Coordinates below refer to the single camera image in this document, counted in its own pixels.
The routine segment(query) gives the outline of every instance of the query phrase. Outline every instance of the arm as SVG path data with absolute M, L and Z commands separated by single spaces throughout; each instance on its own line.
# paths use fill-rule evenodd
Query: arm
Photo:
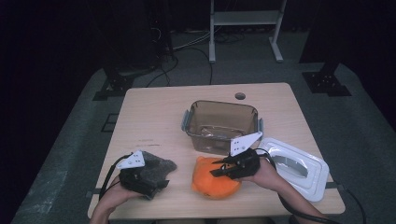
M 303 197 L 288 181 L 280 176 L 271 163 L 261 159 L 261 167 L 253 176 L 240 178 L 239 180 L 251 181 L 262 188 L 277 192 L 294 209 L 315 217 L 325 217 L 306 198 Z M 301 224 L 317 223 L 297 217 Z
M 139 196 L 142 195 L 123 188 L 117 176 L 93 210 L 90 224 L 107 224 L 110 214 L 116 210 L 117 206 Z

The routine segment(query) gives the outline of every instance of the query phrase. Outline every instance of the person's right hand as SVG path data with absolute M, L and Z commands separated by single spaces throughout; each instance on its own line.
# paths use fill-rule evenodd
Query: person's right hand
M 255 175 L 239 178 L 240 181 L 254 182 L 262 188 L 277 191 L 280 187 L 288 184 L 282 176 L 280 176 L 271 163 L 264 158 L 260 159 L 260 169 Z

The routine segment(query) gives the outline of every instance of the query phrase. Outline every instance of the white bracket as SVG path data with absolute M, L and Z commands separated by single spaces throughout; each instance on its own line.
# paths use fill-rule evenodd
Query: white bracket
M 248 150 L 253 143 L 255 143 L 260 137 L 262 137 L 262 132 L 251 133 L 241 137 L 231 139 L 231 150 L 230 155 L 232 157 Z
M 135 168 L 145 166 L 145 159 L 141 150 L 137 150 L 134 154 L 117 165 L 119 169 Z

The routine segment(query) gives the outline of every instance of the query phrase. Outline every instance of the plastic container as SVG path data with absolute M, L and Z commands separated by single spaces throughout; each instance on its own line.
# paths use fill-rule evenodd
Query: plastic container
M 185 112 L 181 129 L 191 137 L 195 150 L 228 155 L 233 138 L 262 132 L 258 116 L 251 105 L 196 101 Z

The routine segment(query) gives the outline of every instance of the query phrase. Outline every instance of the white mounting plate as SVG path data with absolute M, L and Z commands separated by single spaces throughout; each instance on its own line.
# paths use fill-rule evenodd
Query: white mounting plate
M 130 157 L 117 165 L 119 169 L 135 168 L 145 166 L 145 159 L 141 150 L 137 150 Z
M 241 137 L 231 139 L 230 155 L 232 157 L 246 151 L 253 143 L 255 143 L 260 137 L 262 132 L 251 133 Z
M 262 139 L 259 148 L 267 150 L 271 157 L 286 157 L 300 163 L 308 172 L 306 177 L 294 175 L 280 165 L 276 166 L 277 172 L 308 201 L 318 202 L 323 198 L 329 175 L 329 166 L 324 160 L 274 138 Z

